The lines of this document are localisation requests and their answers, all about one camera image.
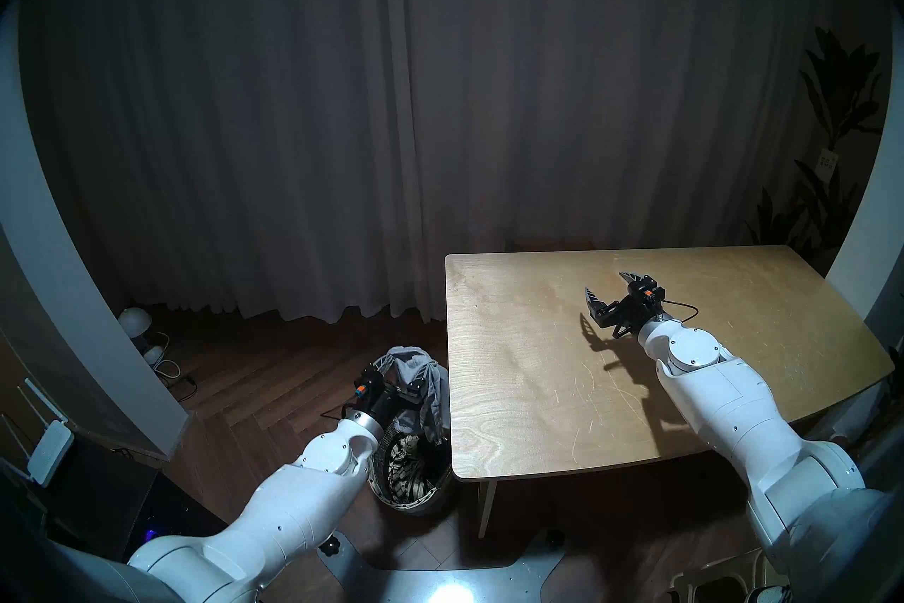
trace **wooden table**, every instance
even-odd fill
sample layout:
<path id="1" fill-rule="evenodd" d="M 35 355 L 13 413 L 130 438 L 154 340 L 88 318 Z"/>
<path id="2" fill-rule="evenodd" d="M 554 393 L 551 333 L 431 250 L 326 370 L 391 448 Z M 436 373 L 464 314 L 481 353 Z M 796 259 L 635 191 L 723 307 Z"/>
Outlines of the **wooden table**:
<path id="1" fill-rule="evenodd" d="M 584 287 L 602 301 L 620 299 L 621 270 L 651 275 L 667 298 L 698 306 L 689 325 L 759 372 L 786 420 L 892 370 L 856 312 L 784 246 L 449 255 L 452 468 L 481 482 L 481 537 L 499 479 L 705 448 L 634 338 L 613 340 L 589 320 Z"/>

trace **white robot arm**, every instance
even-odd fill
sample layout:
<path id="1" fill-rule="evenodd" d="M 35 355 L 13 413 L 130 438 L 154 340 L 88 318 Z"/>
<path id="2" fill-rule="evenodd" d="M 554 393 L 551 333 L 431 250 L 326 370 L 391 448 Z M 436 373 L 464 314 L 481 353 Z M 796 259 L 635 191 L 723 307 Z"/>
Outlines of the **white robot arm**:
<path id="1" fill-rule="evenodd" d="M 746 362 L 665 313 L 665 290 L 654 279 L 620 274 L 628 295 L 605 305 L 586 290 L 590 315 L 601 327 L 615 326 L 615 337 L 636 337 L 684 419 L 746 482 L 750 523 L 775 569 L 792 586 L 802 579 L 803 589 L 831 578 L 826 565 L 843 566 L 862 539 L 851 528 L 875 514 L 884 495 L 864 489 L 843 449 L 798 437 Z M 847 539 L 838 534 L 845 528 Z"/>
<path id="2" fill-rule="evenodd" d="M 368 457 L 420 387 L 384 384 L 373 367 L 358 380 L 362 400 L 331 433 L 311 440 L 251 496 L 242 514 L 211 537 L 158 537 L 129 566 L 168 585 L 184 603 L 250 603 L 295 557 L 322 545 L 367 480 Z"/>

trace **wooden floor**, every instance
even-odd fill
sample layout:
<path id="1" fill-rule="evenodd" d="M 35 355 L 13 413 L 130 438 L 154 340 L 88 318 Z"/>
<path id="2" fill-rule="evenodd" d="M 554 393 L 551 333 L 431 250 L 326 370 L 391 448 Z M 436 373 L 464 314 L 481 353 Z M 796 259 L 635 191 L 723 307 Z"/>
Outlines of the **wooden floor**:
<path id="1" fill-rule="evenodd" d="M 352 380 L 391 346 L 418 345 L 447 365 L 445 324 L 414 313 L 339 323 L 283 322 L 275 314 L 151 309 L 171 335 L 168 356 L 197 381 L 184 403 L 194 420 L 165 472 L 230 522 L 257 485 L 294 460 L 310 438 L 332 429 L 320 414 L 352 393 Z M 189 389 L 180 384 L 174 394 Z M 741 481 L 708 453 L 596 474 L 500 483 L 486 538 L 476 538 L 476 486 L 429 519 L 397 514 L 365 489 L 339 530 L 373 566 L 461 569 L 506 565 L 541 528 L 563 530 L 568 553 L 542 600 L 648 601 L 671 578 L 757 542 L 744 517 Z M 266 603 L 343 601 L 315 553 L 287 567 L 262 595 Z"/>

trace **gray curtain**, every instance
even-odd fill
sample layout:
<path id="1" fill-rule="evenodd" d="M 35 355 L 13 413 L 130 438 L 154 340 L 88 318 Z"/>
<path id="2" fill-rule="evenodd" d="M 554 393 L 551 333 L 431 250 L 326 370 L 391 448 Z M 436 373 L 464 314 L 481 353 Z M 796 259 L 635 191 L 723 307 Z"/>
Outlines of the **gray curtain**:
<path id="1" fill-rule="evenodd" d="M 138 302 L 441 318 L 448 253 L 744 242 L 814 26 L 888 55 L 844 2 L 23 0 L 20 48 Z"/>

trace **metal platform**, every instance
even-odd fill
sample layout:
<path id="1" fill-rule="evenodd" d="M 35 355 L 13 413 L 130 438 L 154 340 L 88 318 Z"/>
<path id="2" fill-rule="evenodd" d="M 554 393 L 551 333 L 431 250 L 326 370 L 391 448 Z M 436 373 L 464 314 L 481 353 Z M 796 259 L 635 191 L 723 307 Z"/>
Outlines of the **metal platform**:
<path id="1" fill-rule="evenodd" d="M 355 603 L 539 603 L 543 583 L 565 554 L 561 538 L 543 531 L 508 567 L 388 571 L 364 561 L 344 534 L 334 535 L 338 553 L 317 554 Z"/>

